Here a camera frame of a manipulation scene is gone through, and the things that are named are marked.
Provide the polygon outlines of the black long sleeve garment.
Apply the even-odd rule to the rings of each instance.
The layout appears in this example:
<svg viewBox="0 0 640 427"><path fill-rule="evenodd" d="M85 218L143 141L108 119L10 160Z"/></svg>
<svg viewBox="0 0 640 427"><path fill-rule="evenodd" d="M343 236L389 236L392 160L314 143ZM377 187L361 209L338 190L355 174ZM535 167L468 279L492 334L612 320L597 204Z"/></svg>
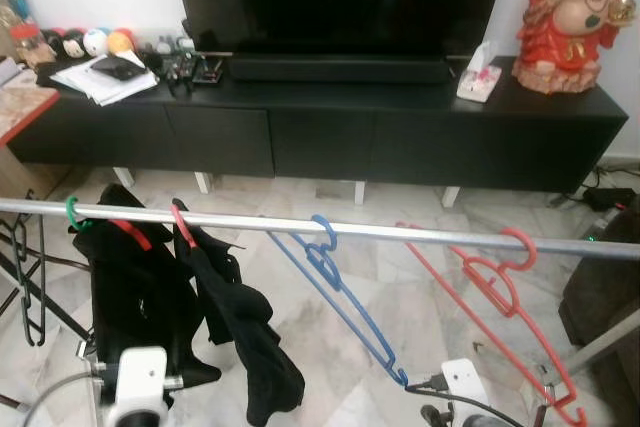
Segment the black long sleeve garment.
<svg viewBox="0 0 640 427"><path fill-rule="evenodd" d="M209 340L236 344L246 368L246 421L265 427L274 413L292 412L305 396L305 377L280 348L282 337L270 326L273 308L255 287L243 284L233 245L188 225L198 249L191 249L175 229L174 255L195 275L205 309Z"/></svg>

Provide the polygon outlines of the blue plastic hanger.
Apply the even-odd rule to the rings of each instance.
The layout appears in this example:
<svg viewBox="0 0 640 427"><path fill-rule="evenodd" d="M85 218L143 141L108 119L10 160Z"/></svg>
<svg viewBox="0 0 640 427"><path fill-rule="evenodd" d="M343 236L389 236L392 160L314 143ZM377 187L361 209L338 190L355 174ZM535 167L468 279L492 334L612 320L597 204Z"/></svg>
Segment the blue plastic hanger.
<svg viewBox="0 0 640 427"><path fill-rule="evenodd" d="M408 375L403 368L398 366L396 351L388 343L387 337L380 330L378 323L367 312L365 305L357 298L355 293L349 289L347 282L343 280L337 262L334 261L332 253L337 250L337 232L333 229L332 223L325 217L314 215L311 220L319 223L323 227L325 241L315 243L306 241L297 232L291 232L289 236L302 248L306 263L298 259L297 255L284 244L284 241L276 235L274 231L268 231L268 236L274 241L276 248L280 249L289 262L311 282L312 286L319 291L325 302L330 305L338 314L348 330L361 341L370 357L387 372L396 385L406 387L408 385Z"/></svg>

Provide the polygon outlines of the green plastic hanger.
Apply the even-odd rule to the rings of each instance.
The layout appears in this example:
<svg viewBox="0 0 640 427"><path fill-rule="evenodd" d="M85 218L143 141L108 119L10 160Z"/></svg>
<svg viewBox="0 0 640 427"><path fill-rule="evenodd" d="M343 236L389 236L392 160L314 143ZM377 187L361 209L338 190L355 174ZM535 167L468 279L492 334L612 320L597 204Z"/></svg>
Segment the green plastic hanger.
<svg viewBox="0 0 640 427"><path fill-rule="evenodd" d="M65 200L65 215L68 217L70 232L83 232L86 229L91 229L91 227L95 225L93 218L79 215L76 209L78 200L78 197L74 197L74 195Z"/></svg>

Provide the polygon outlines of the thin black hanger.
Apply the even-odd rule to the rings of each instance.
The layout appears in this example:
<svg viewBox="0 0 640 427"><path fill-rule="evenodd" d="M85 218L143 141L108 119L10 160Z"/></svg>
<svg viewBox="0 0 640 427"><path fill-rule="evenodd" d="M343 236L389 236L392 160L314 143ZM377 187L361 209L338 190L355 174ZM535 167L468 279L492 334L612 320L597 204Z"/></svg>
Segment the thin black hanger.
<svg viewBox="0 0 640 427"><path fill-rule="evenodd" d="M47 322L47 258L44 252L44 221L38 221L38 247L32 249L28 243L27 221L32 215L18 215L12 222L0 221L8 230L13 248L13 261L17 267L22 305L23 327L26 341L33 348L41 348L46 341Z"/></svg>

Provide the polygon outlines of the dark brown sofa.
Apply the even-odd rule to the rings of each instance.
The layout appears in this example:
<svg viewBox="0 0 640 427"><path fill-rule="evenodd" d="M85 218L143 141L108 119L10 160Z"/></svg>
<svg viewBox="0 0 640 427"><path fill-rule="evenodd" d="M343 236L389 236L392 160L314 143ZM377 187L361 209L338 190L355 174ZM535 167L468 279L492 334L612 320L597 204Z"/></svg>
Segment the dark brown sofa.
<svg viewBox="0 0 640 427"><path fill-rule="evenodd" d="M582 258L563 290L559 304L564 331L582 348L640 307L640 261ZM637 391L640 367L639 331L593 367L605 385L630 386Z"/></svg>

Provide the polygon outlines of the silver clothes rack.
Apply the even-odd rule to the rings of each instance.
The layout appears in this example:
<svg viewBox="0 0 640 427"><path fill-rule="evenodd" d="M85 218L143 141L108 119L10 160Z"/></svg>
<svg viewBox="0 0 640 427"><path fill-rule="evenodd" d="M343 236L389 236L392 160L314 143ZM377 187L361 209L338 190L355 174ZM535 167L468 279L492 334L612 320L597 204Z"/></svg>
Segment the silver clothes rack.
<svg viewBox="0 0 640 427"><path fill-rule="evenodd" d="M74 211L84 217L96 220L129 220L141 222L170 223L173 215L164 209L132 208L119 206L95 206L78 204ZM51 200L24 200L0 198L0 212L31 213L31 215L64 216L63 203ZM183 220L200 227L215 229L236 229L269 232L298 232L298 234L321 234L325 227L319 222L300 218L269 218L234 215L206 215L206 213L184 212ZM402 227L364 225L364 223L333 223L335 234L371 238L380 241L413 241L413 243L434 243L457 245L457 247L480 247L488 249L524 250L526 247L513 235L483 234L483 232L458 232L430 229L402 229ZM640 245L616 243L616 241L585 241L559 239L532 239L532 247L540 253L579 255L616 259L616 261L640 262ZM576 351L562 360L564 372L559 375L564 386L570 386L572 375L588 368L604 353L637 330L640 326L640 312L635 311L623 319L621 325L614 326L604 336L591 341L584 349Z"/></svg>

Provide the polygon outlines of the black TV cabinet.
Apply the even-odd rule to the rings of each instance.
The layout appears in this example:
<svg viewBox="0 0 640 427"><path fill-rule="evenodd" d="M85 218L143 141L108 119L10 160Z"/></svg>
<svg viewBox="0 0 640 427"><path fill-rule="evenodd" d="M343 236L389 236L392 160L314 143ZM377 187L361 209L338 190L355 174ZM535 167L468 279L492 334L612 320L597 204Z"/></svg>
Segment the black TV cabinet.
<svg viewBox="0 0 640 427"><path fill-rule="evenodd" d="M483 103L447 84L228 78L109 106L64 87L5 143L42 165L571 193L627 119L599 87L548 95L509 75Z"/></svg>

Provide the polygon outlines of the black power adapter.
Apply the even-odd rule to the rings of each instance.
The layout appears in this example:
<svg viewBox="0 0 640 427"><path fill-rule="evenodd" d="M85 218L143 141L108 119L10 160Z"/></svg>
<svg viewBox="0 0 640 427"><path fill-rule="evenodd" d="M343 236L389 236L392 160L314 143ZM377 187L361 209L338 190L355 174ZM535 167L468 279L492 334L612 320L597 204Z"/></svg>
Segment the black power adapter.
<svg viewBox="0 0 640 427"><path fill-rule="evenodd" d="M632 200L639 198L637 191L630 188L621 188L621 186L588 186L582 191L582 202L588 206L591 211L603 213L608 209L626 209L632 203Z"/></svg>

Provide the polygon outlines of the black shirt with red collar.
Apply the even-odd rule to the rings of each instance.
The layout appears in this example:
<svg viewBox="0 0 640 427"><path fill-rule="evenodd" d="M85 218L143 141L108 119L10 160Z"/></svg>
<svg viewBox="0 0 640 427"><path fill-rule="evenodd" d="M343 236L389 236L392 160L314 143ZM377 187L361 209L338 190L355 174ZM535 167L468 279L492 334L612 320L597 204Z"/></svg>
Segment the black shirt with red collar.
<svg viewBox="0 0 640 427"><path fill-rule="evenodd" d="M193 351L205 309L193 273L170 252L174 238L163 223L99 218L84 222L73 245L90 264L101 362L118 363L128 348L164 348L166 372L197 387L219 381L221 371Z"/></svg>

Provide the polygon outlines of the white pink tissue box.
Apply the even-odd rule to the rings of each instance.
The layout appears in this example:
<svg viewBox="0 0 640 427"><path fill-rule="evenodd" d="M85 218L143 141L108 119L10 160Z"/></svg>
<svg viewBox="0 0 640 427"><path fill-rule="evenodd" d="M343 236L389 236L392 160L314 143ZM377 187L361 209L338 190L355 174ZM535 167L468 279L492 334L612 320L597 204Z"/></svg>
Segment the white pink tissue box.
<svg viewBox="0 0 640 427"><path fill-rule="evenodd" d="M497 88L503 69L494 65L495 51L489 40L484 40L475 49L460 76L456 95L458 98L484 103Z"/></svg>

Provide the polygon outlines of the red laughing Buddha figurine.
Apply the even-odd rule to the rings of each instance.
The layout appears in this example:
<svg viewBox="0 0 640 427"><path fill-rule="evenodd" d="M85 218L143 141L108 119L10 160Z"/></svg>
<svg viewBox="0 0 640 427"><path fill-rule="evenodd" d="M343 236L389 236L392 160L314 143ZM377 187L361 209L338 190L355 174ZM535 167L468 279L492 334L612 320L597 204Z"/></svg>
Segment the red laughing Buddha figurine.
<svg viewBox="0 0 640 427"><path fill-rule="evenodd" d="M527 0L513 75L532 92L586 92L602 71L599 49L636 16L636 0Z"/></svg>

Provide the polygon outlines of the white paper stack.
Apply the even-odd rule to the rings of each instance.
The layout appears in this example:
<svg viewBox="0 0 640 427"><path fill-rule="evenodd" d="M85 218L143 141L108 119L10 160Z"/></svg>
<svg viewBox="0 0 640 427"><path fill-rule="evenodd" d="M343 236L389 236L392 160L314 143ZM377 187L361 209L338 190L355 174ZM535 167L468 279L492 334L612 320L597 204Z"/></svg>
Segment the white paper stack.
<svg viewBox="0 0 640 427"><path fill-rule="evenodd" d="M127 53L125 60L132 62L134 66L142 67L143 74L131 80L120 81L93 71L90 62L86 62L55 72L50 79L86 94L93 103L101 106L123 101L124 98L155 88L159 84L154 72L148 71L133 53Z"/></svg>

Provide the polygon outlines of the orange round plush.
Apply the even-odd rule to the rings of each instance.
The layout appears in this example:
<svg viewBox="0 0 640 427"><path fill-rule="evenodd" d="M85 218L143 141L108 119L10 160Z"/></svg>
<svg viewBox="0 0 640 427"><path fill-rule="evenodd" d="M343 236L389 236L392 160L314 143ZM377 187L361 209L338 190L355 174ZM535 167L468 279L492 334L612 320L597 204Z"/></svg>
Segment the orange round plush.
<svg viewBox="0 0 640 427"><path fill-rule="evenodd" d="M108 46L110 55L133 51L134 37L132 30L122 28L109 31L106 46Z"/></svg>

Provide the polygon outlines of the marble top folding table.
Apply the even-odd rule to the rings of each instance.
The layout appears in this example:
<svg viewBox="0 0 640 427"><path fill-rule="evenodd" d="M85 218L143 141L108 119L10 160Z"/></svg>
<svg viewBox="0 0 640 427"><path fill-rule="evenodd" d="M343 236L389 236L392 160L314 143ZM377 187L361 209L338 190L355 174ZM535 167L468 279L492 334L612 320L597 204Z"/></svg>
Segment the marble top folding table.
<svg viewBox="0 0 640 427"><path fill-rule="evenodd" d="M9 143L59 98L59 90L52 88L0 88L0 145Z"/></svg>

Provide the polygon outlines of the black white round plush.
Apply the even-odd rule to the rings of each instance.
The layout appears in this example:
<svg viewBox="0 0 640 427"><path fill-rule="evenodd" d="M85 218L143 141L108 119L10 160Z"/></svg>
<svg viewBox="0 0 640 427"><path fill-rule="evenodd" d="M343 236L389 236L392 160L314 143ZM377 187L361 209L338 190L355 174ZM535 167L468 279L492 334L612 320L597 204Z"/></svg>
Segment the black white round plush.
<svg viewBox="0 0 640 427"><path fill-rule="evenodd" d="M61 34L61 47L65 55L73 60L83 58L87 55L86 49L84 49L84 31L81 29L69 29Z"/></svg>

